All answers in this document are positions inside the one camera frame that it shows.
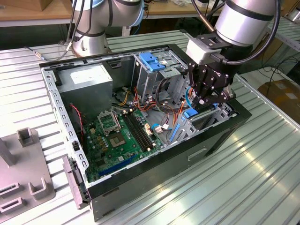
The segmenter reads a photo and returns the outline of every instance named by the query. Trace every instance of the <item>wooden shelf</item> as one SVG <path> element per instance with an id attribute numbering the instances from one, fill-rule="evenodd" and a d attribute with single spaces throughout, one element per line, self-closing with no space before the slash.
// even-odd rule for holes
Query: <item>wooden shelf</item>
<path id="1" fill-rule="evenodd" d="M 0 21 L 69 19 L 71 13 L 70 0 L 53 0 L 42 12 L 5 6 L 0 9 Z"/>
<path id="2" fill-rule="evenodd" d="M 205 13 L 206 8 L 199 8 Z M 70 0 L 53 0 L 44 11 L 38 12 L 13 6 L 0 9 L 0 21 L 69 19 L 72 13 Z M 180 15 L 196 14 L 192 4 L 178 6 L 171 2 L 152 2 L 149 4 L 149 15 Z"/>
<path id="3" fill-rule="evenodd" d="M 172 1 L 168 2 L 152 2 L 149 4 L 149 15 L 177 15 L 177 14 L 196 14 L 192 4 L 178 6 Z"/>

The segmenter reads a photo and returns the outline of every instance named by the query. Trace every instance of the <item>cardboard box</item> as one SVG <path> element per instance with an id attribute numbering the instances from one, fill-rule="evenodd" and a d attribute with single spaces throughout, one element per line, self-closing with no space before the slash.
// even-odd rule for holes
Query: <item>cardboard box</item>
<path id="1" fill-rule="evenodd" d="M 266 96 L 269 82 L 258 88 Z M 300 87 L 289 80 L 273 81 L 267 98 L 300 124 Z"/>
<path id="2" fill-rule="evenodd" d="M 26 8 L 35 11 L 43 11 L 52 0 L 0 0 L 0 4 Z"/>

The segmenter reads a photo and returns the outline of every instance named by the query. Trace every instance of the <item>aluminum extrusion table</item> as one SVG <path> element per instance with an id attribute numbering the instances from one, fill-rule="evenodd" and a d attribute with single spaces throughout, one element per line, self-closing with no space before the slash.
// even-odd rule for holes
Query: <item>aluminum extrusion table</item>
<path id="1" fill-rule="evenodd" d="M 186 49 L 180 31 L 108 39 L 111 49 L 167 43 Z M 35 47 L 56 58 L 66 46 Z M 65 59 L 74 55 L 70 51 Z M 18 128 L 38 131 L 56 197 L 4 224 L 94 224 L 86 207 L 77 210 L 62 157 L 67 155 L 42 75 L 40 61 L 25 49 L 0 52 L 0 136 Z M 236 76 L 237 100 L 251 113 L 214 154 L 97 224 L 292 224 L 300 220 L 299 125 Z"/>
<path id="2" fill-rule="evenodd" d="M 267 27 L 268 33 L 271 32 L 272 26 L 273 23 L 271 22 Z M 300 24 L 281 17 L 275 37 L 300 52 Z"/>

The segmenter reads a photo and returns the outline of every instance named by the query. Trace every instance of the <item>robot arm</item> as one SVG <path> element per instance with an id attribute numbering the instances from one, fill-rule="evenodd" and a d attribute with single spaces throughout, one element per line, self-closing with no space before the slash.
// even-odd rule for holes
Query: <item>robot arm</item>
<path id="1" fill-rule="evenodd" d="M 192 106 L 227 102 L 235 98 L 230 88 L 241 64 L 262 53 L 273 40 L 280 18 L 280 0 L 227 0 L 211 34 L 190 39 L 187 54 Z M 274 17 L 272 32 L 264 46 L 251 55 L 252 45 Z"/>
<path id="2" fill-rule="evenodd" d="M 137 26 L 143 17 L 144 1 L 77 0 L 76 5 L 75 1 L 73 2 L 73 7 L 75 7 L 75 22 L 79 20 L 73 49 L 80 56 L 88 56 L 109 51 L 105 37 L 106 27 Z"/>

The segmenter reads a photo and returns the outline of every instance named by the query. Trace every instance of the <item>motherboard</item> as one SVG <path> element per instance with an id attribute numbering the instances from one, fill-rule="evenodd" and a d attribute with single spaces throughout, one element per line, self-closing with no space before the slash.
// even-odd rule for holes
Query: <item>motherboard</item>
<path id="1" fill-rule="evenodd" d="M 89 182 L 164 148 L 139 110 L 102 113 L 84 130 Z"/>

